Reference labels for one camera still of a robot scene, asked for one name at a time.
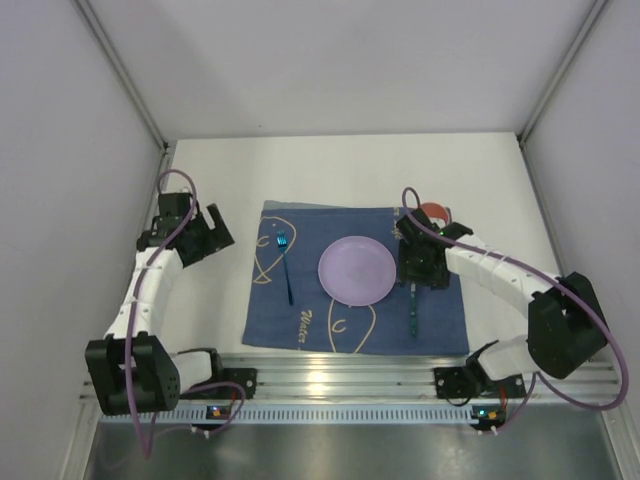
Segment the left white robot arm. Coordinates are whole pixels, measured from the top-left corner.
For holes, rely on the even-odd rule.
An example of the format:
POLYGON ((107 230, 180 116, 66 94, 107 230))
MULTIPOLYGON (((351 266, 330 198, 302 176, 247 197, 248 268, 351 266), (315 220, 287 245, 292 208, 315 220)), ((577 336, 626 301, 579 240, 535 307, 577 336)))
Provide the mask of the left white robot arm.
POLYGON ((85 361, 102 412, 173 410, 181 396, 222 380, 211 347, 171 354, 162 328, 170 293, 187 267, 233 245, 216 204, 201 208, 188 192, 158 198, 159 213, 137 240, 135 267, 125 298, 104 337, 88 342, 85 361))

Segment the orange plastic cup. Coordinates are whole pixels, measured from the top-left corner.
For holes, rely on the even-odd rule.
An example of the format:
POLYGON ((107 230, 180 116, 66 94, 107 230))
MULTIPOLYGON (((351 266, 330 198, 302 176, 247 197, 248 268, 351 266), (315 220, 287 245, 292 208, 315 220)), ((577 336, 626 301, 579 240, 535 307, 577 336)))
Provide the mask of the orange plastic cup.
POLYGON ((438 203, 425 202, 420 205, 420 209, 432 223, 439 227, 449 225, 452 221, 450 210, 438 203))

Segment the purple plastic plate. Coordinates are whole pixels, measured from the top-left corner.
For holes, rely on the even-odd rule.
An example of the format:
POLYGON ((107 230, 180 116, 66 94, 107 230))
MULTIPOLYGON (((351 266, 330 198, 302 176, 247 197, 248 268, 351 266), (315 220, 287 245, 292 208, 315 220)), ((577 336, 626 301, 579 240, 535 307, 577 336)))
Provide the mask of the purple plastic plate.
POLYGON ((396 283, 396 262, 379 241, 347 236, 331 243, 318 263, 318 278, 335 301, 352 307, 383 300, 396 283))

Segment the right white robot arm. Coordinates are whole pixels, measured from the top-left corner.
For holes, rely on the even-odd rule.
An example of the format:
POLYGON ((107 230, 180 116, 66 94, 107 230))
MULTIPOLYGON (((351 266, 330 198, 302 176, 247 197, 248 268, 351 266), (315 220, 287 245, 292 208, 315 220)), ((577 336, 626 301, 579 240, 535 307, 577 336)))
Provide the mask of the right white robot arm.
POLYGON ((397 228, 401 284, 444 290, 461 276, 501 298, 527 322, 526 334, 489 342, 466 359, 462 372, 472 393, 536 372, 564 379, 607 346, 606 322, 584 275, 529 271, 490 250, 470 228, 457 222, 438 227, 420 209, 403 216, 397 228))

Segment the blue cloth placemat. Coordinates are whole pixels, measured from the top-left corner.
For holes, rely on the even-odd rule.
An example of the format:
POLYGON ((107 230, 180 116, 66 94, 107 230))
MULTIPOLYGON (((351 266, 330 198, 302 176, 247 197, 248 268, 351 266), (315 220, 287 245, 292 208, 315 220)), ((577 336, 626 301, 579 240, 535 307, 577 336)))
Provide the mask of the blue cloth placemat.
POLYGON ((318 263, 324 250, 347 236, 382 243, 393 256, 401 238, 399 207, 347 208, 268 200, 258 224, 253 278, 242 342, 245 345, 370 355, 459 356, 469 353, 460 280, 444 290, 417 288, 418 334, 410 334, 410 288, 395 284, 371 306, 352 307, 322 288, 318 263), (287 263, 294 297, 288 303, 276 233, 288 239, 287 263))

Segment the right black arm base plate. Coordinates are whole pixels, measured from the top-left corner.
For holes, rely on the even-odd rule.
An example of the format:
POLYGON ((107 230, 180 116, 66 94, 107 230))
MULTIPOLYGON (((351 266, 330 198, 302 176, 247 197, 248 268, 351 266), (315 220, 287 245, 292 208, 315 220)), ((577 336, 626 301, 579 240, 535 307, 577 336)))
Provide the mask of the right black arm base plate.
POLYGON ((476 380, 467 367, 439 367, 433 370, 436 396, 462 407, 476 394, 476 380))

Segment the spoon with green handle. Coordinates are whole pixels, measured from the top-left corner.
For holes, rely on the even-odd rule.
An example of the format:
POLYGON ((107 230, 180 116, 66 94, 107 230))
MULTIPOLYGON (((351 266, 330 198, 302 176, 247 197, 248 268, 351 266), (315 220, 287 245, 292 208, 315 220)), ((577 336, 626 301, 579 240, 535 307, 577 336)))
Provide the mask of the spoon with green handle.
POLYGON ((418 298, 417 285, 412 282, 410 284, 410 334, 412 338, 416 338, 418 334, 418 298))

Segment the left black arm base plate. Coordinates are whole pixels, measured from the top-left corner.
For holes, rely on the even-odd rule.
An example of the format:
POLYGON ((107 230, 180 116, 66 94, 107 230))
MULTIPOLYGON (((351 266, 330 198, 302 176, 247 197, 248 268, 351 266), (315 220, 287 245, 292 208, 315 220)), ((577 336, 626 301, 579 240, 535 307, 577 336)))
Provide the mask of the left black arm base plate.
POLYGON ((196 383, 185 393, 181 400, 239 400, 240 393, 230 386, 240 386, 247 400, 252 399, 258 385, 258 370, 255 368, 224 368, 218 376, 196 383))

